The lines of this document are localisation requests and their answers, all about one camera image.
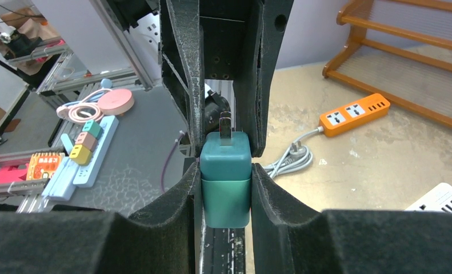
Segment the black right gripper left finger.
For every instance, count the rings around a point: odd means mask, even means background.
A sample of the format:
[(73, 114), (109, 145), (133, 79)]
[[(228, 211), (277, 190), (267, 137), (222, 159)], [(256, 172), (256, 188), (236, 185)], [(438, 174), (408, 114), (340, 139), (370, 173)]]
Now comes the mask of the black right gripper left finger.
[(0, 212), (0, 273), (198, 273), (199, 165), (128, 217)]

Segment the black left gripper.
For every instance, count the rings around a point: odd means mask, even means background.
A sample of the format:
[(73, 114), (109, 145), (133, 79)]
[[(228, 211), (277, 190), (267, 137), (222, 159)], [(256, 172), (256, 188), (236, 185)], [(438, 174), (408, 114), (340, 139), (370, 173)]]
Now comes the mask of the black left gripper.
[[(234, 80), (236, 127), (251, 155), (266, 147), (270, 87), (292, 1), (160, 1), (162, 82), (187, 125), (205, 142), (205, 75)], [(205, 51), (205, 69), (203, 60)]]

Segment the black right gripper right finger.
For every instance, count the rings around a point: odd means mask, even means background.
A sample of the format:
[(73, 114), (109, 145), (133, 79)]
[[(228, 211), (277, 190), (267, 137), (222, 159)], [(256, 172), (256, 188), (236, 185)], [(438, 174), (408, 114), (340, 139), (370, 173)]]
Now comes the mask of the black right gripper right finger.
[(452, 273), (452, 213), (318, 212), (251, 174), (256, 273)]

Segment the dark blue charger plug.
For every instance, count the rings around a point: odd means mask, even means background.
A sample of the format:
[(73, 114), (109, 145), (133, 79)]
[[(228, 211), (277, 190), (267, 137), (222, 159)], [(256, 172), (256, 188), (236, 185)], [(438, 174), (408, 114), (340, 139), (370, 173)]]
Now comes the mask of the dark blue charger plug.
[(231, 113), (222, 112), (219, 130), (206, 136), (199, 163), (206, 225), (244, 228), (250, 219), (251, 151), (248, 135), (233, 131)]

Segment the white power strip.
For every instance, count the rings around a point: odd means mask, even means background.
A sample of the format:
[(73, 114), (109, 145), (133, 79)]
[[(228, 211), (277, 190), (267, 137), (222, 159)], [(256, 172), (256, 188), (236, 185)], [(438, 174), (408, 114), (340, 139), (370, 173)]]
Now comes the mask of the white power strip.
[(406, 211), (452, 213), (452, 186), (448, 183), (439, 183), (407, 207)]

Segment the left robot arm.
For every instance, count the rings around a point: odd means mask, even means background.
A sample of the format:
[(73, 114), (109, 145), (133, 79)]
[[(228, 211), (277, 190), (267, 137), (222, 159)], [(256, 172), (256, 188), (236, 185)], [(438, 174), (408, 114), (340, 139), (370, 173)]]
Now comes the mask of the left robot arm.
[(253, 157), (266, 145), (270, 87), (292, 1), (160, 1), (162, 82), (198, 156), (221, 113)]

